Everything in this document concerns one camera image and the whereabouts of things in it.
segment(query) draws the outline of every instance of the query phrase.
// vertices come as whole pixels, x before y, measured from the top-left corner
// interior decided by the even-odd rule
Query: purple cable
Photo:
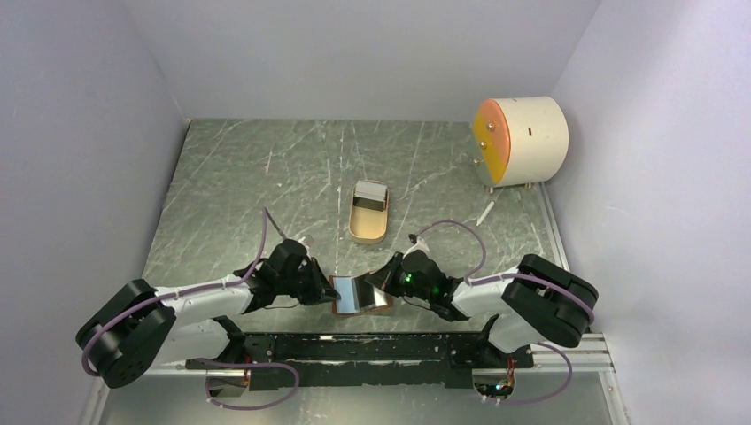
[[[266,403],[265,405],[260,406],[233,406],[233,405],[227,405],[224,403],[221,403],[220,401],[217,401],[216,398],[212,397],[211,392],[209,391],[209,381],[206,380],[205,389],[206,389],[206,397],[209,403],[224,408],[228,410],[261,410],[266,409],[269,407],[274,407],[277,405],[280,405],[281,403],[287,401],[292,396],[295,395],[296,392],[298,392],[298,388],[300,386],[300,375],[298,374],[298,371],[295,370],[294,367],[290,365],[285,365],[284,363],[222,363],[220,361],[215,361],[211,359],[196,359],[196,361],[200,361],[201,363],[208,365],[208,366],[215,366],[215,367],[225,367],[230,369],[257,369],[257,368],[265,368],[265,367],[278,367],[280,369],[287,369],[295,376],[295,385],[292,386],[292,389],[290,392],[288,392],[284,397],[281,397],[275,401],[272,401],[271,403]]]
[[[554,391],[551,391],[544,396],[535,397],[535,398],[528,398],[526,400],[501,400],[499,403],[502,405],[508,405],[508,406],[525,406],[525,405],[534,405],[535,403],[540,403],[546,400],[549,400],[558,394],[561,394],[571,383],[571,379],[574,378],[574,368],[571,366],[571,360],[569,360],[569,357],[566,356],[566,353],[562,352],[561,350],[553,347],[550,344],[546,343],[535,343],[536,345],[543,346],[547,348],[548,350],[552,350],[556,353],[558,353],[562,358],[563,361],[566,362],[566,368],[569,370],[568,374],[566,375],[566,380],[563,381],[560,387],[555,389]]]
[[[94,347],[94,344],[96,344],[99,338],[101,338],[102,335],[104,335],[108,330],[112,329],[115,325],[117,325],[121,321],[124,321],[127,317],[130,317],[131,314],[145,308],[147,305],[156,304],[159,301],[169,299],[169,298],[184,297],[186,295],[194,294],[196,292],[202,292],[205,290],[216,290],[222,287],[231,288],[233,286],[237,286],[239,284],[245,283],[248,280],[248,278],[251,277],[253,270],[255,270],[256,266],[258,265],[260,261],[261,256],[263,255],[263,248],[266,245],[266,231],[267,231],[266,221],[267,220],[271,221],[271,223],[276,228],[276,231],[279,233],[279,236],[281,236],[282,238],[286,237],[284,233],[281,231],[281,229],[279,229],[279,227],[276,226],[274,219],[271,217],[271,214],[268,212],[268,209],[264,206],[263,207],[263,220],[262,220],[263,224],[262,224],[262,229],[261,229],[259,251],[258,251],[258,254],[256,254],[256,258],[248,267],[247,273],[245,273],[242,279],[240,279],[239,281],[235,281],[235,282],[228,282],[226,284],[221,283],[221,282],[207,283],[206,285],[199,285],[193,288],[188,288],[186,290],[180,290],[180,291],[177,291],[176,293],[169,292],[167,294],[162,294],[157,297],[149,298],[145,301],[142,301],[128,308],[126,311],[115,316],[114,319],[112,319],[111,321],[108,321],[107,323],[105,323],[105,325],[102,328],[100,328],[83,347],[83,354],[81,355],[81,365],[83,366],[83,371],[91,376],[99,376],[99,373],[96,370],[94,370],[89,364],[89,355],[91,354],[91,349]]]
[[[480,235],[473,228],[471,228],[470,226],[467,226],[466,224],[462,223],[461,221],[451,220],[451,219],[443,219],[443,220],[433,221],[428,226],[425,226],[424,228],[421,228],[420,230],[418,230],[415,235],[416,236],[422,235],[429,228],[432,228],[432,227],[434,227],[434,226],[436,226],[438,224],[441,224],[441,223],[453,224],[454,226],[459,226],[460,228],[463,228],[463,229],[467,230],[480,243],[480,249],[483,251],[483,257],[480,259],[480,264],[478,264],[477,266],[475,266],[475,268],[469,270],[467,272],[467,274],[464,275],[464,282],[466,282],[469,286],[471,286],[471,284],[469,283],[469,277],[472,274],[476,273],[477,270],[483,268],[483,266],[485,265],[485,257],[487,255],[487,250],[485,249],[485,243],[483,242],[483,239],[480,237]]]
[[[485,285],[486,283],[493,283],[497,281],[502,281],[506,279],[522,279],[524,281],[536,283],[538,285],[542,285],[549,290],[553,292],[558,292],[559,294],[563,295],[564,297],[570,299],[574,304],[578,305],[579,308],[585,311],[588,319],[589,319],[589,325],[591,325],[594,322],[594,311],[590,306],[585,304],[584,301],[581,300],[581,298],[577,297],[576,295],[572,294],[571,292],[565,290],[564,288],[561,288],[560,286],[553,285],[552,283],[546,281],[545,279],[540,279],[537,276],[532,276],[530,274],[521,274],[521,273],[506,273],[501,275],[494,275],[494,276],[488,276],[484,277],[482,279],[477,279],[472,282],[472,285]]]

